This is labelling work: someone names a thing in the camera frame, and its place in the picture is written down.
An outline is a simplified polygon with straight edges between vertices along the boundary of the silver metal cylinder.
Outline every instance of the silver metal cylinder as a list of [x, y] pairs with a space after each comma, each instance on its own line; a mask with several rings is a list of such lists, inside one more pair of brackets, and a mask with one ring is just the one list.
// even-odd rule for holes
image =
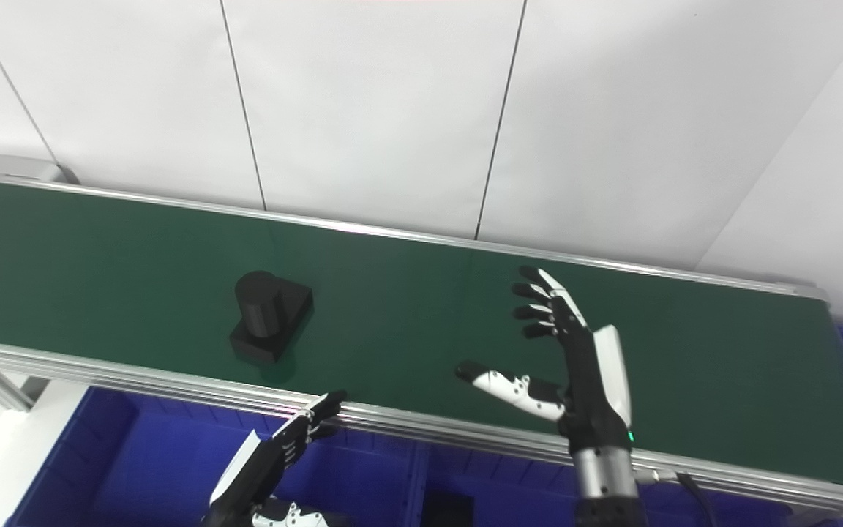
[[578, 476], [578, 493], [583, 499], [639, 495], [629, 451], [614, 446], [585, 448], [575, 452], [572, 460]]

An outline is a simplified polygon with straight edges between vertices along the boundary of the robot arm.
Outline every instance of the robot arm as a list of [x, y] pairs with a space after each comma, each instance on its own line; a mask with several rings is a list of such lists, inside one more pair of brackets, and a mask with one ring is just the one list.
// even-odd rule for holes
[[311, 441], [327, 437], [334, 428], [322, 421], [336, 416], [347, 392], [324, 394], [291, 417], [265, 441], [252, 430], [233, 455], [210, 496], [210, 508], [201, 527], [258, 525], [334, 527], [330, 517], [304, 512], [297, 504], [270, 499], [285, 469], [291, 467]]
[[535, 416], [558, 423], [568, 438], [578, 476], [581, 501], [575, 524], [595, 527], [645, 526], [634, 480], [630, 450], [629, 383], [615, 327], [591, 332], [571, 294], [548, 273], [522, 267], [530, 283], [515, 284], [513, 293], [533, 302], [513, 316], [535, 320], [522, 328], [528, 338], [555, 337], [565, 356], [568, 387], [515, 377], [464, 362], [456, 370], [462, 380]]

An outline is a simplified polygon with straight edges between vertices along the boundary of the blue bin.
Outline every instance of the blue bin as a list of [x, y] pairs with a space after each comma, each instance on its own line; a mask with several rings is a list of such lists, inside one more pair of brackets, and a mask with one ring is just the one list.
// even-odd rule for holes
[[[196, 527], [249, 430], [248, 411], [91, 388], [9, 527]], [[357, 430], [317, 441], [285, 473], [281, 499], [340, 512], [354, 527], [418, 527], [426, 493], [473, 499], [477, 527], [573, 523], [572, 467]], [[642, 487], [652, 527], [706, 525], [682, 487]], [[707, 493], [722, 527], [785, 527], [789, 507]], [[843, 527], [843, 520], [826, 523]]]

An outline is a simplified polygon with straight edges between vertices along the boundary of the black cable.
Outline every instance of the black cable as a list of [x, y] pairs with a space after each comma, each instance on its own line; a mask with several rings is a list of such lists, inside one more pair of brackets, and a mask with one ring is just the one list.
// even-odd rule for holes
[[708, 517], [708, 525], [711, 527], [717, 527], [717, 518], [713, 514], [713, 507], [711, 506], [711, 501], [708, 500], [705, 493], [702, 493], [698, 484], [695, 483], [695, 480], [692, 479], [690, 474], [685, 473], [678, 473], [678, 482], [682, 484], [682, 487], [685, 487], [685, 490], [688, 490], [692, 496], [695, 497], [695, 500], [698, 500], [698, 504], [702, 506], [702, 510], [705, 511], [705, 516]]

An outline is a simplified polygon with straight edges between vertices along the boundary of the panel seam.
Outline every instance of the panel seam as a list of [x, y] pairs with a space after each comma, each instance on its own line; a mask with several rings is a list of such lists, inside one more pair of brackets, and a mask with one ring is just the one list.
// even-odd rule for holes
[[240, 96], [240, 107], [243, 109], [243, 122], [245, 129], [247, 129], [247, 137], [249, 139], [249, 153], [252, 155], [252, 166], [255, 170], [255, 183], [258, 184], [258, 194], [262, 199], [262, 210], [268, 211], [269, 208], [265, 203], [265, 190], [262, 189], [262, 176], [258, 171], [258, 158], [255, 156], [255, 142], [252, 139], [252, 129], [249, 127], [249, 114], [247, 107], [245, 107], [245, 97], [243, 97], [243, 83], [240, 81], [240, 70], [236, 66], [236, 53], [233, 50], [233, 39], [230, 34], [230, 23], [227, 21], [227, 7], [224, 6], [223, 0], [218, 0], [220, 3], [220, 14], [223, 16], [223, 28], [227, 34], [227, 45], [230, 47], [230, 61], [233, 66], [233, 76], [236, 78], [236, 90]]
[[516, 27], [516, 40], [512, 44], [512, 57], [509, 58], [509, 72], [506, 74], [506, 87], [503, 88], [503, 101], [499, 106], [499, 120], [496, 121], [496, 134], [492, 138], [492, 150], [490, 151], [490, 164], [486, 169], [486, 181], [483, 183], [483, 197], [481, 198], [481, 207], [479, 207], [479, 214], [477, 216], [477, 227], [474, 230], [474, 239], [479, 239], [479, 228], [483, 221], [483, 209], [486, 206], [486, 194], [490, 188], [490, 176], [492, 176], [492, 163], [496, 159], [496, 144], [499, 143], [499, 130], [503, 126], [503, 113], [506, 111], [506, 98], [509, 96], [509, 84], [512, 82], [512, 69], [516, 64], [516, 51], [519, 50], [519, 37], [522, 36], [522, 21], [525, 20], [525, 7], [528, 0], [522, 0], [522, 11], [519, 13], [519, 26]]
[[727, 217], [727, 220], [724, 221], [724, 224], [720, 227], [719, 230], [717, 230], [717, 234], [715, 234], [715, 237], [713, 238], [713, 240], [711, 240], [711, 243], [708, 244], [708, 247], [707, 249], [705, 249], [705, 252], [702, 253], [702, 256], [700, 256], [698, 261], [696, 261], [695, 266], [692, 267], [692, 271], [697, 272], [699, 267], [701, 267], [702, 264], [705, 263], [705, 258], [707, 258], [708, 254], [711, 253], [711, 250], [713, 249], [713, 247], [715, 247], [715, 244], [717, 244], [717, 240], [720, 240], [720, 236], [722, 236], [724, 231], [726, 231], [728, 226], [730, 226], [730, 223], [733, 221], [733, 219], [735, 219], [737, 213], [740, 212], [740, 209], [743, 208], [743, 204], [746, 203], [746, 200], [749, 199], [750, 195], [753, 194], [753, 191], [756, 190], [757, 184], [759, 184], [760, 180], [763, 179], [764, 176], [766, 176], [767, 171], [769, 171], [770, 166], [773, 165], [773, 161], [776, 161], [776, 158], [779, 157], [779, 153], [782, 152], [782, 149], [786, 147], [786, 144], [789, 143], [790, 139], [793, 139], [795, 131], [799, 129], [799, 124], [802, 124], [802, 121], [805, 120], [806, 116], [809, 115], [809, 112], [812, 111], [812, 107], [815, 106], [815, 103], [819, 100], [819, 97], [822, 96], [822, 92], [826, 90], [828, 84], [830, 84], [833, 80], [834, 75], [836, 75], [837, 71], [841, 69], [841, 66], [843, 66], [843, 57], [841, 57], [841, 60], [839, 61], [839, 63], [837, 63], [837, 66], [834, 67], [834, 71], [831, 72], [831, 74], [828, 76], [828, 79], [824, 81], [822, 87], [820, 87], [819, 89], [819, 93], [816, 93], [815, 97], [812, 98], [811, 102], [809, 103], [809, 106], [807, 106], [806, 110], [803, 111], [802, 116], [799, 117], [799, 120], [796, 120], [793, 129], [790, 130], [789, 134], [786, 134], [786, 138], [783, 139], [782, 143], [779, 144], [779, 148], [776, 148], [776, 153], [773, 154], [773, 156], [770, 157], [769, 162], [767, 162], [766, 165], [763, 166], [762, 173], [760, 173], [760, 175], [753, 180], [753, 184], [750, 184], [750, 188], [746, 191], [746, 193], [743, 194], [742, 199], [740, 199], [740, 203], [737, 204], [735, 209], [733, 209], [733, 212], [730, 213], [730, 216]]
[[18, 100], [18, 103], [21, 106], [21, 110], [24, 111], [26, 117], [31, 122], [31, 126], [34, 128], [34, 133], [37, 134], [38, 139], [41, 140], [41, 143], [44, 144], [44, 148], [48, 151], [50, 156], [50, 160], [54, 162], [56, 165], [60, 165], [57, 161], [57, 156], [54, 156], [54, 150], [50, 149], [50, 144], [48, 144], [48, 140], [44, 139], [44, 133], [41, 132], [40, 127], [37, 126], [37, 121], [34, 120], [34, 117], [31, 116], [31, 111], [28, 110], [28, 105], [24, 103], [24, 99], [21, 99], [21, 95], [18, 93], [18, 88], [15, 87], [15, 83], [11, 80], [9, 73], [6, 71], [6, 67], [2, 64], [2, 60], [0, 60], [0, 71], [2, 72], [2, 76], [6, 78], [6, 82], [9, 83], [9, 87], [11, 88], [12, 93], [15, 95], [15, 99]]

